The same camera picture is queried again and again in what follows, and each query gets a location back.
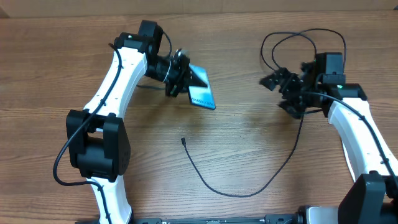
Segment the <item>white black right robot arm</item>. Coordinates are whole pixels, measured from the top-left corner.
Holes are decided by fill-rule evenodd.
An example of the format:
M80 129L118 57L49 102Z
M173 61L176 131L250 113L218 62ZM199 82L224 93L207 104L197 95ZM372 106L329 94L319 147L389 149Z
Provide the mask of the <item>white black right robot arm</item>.
M357 83L347 83L343 54L315 55L302 74L279 68L259 80L279 88L279 107L295 119L318 108L338 132L354 184L337 207L302 206L293 215L268 215L277 223L397 223L397 158L393 155Z

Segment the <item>blue smartphone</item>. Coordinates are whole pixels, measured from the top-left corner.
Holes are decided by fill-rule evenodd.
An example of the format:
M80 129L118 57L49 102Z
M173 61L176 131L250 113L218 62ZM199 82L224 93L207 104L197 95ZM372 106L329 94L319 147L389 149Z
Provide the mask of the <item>blue smartphone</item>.
M201 106L209 110L215 110L216 104L211 90L210 81L206 70L202 67L190 64L192 72L207 84L207 87L189 86L188 95L192 105Z

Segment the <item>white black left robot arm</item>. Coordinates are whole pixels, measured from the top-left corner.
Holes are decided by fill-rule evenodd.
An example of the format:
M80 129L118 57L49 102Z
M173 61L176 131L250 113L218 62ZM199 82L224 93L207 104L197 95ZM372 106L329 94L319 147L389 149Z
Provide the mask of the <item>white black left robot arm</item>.
M111 44L112 64L94 97L66 118L70 163L84 185L92 186L100 210L97 223L132 223L133 211L124 185L131 157L124 117L139 80L147 76L165 84L165 95L188 93L190 103L215 109L206 70L191 64L182 49L159 55L164 30L142 21L137 34L123 32Z

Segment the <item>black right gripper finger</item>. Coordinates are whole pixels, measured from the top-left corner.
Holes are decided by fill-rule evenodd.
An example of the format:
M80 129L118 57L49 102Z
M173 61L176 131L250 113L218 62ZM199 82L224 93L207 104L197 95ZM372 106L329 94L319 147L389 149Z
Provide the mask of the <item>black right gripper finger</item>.
M281 101L279 107L286 111L294 119L301 119L305 115L305 109L289 101Z
M295 77L295 73L290 72L287 68L280 68L270 75L259 80L259 84L273 91L276 86L284 89Z

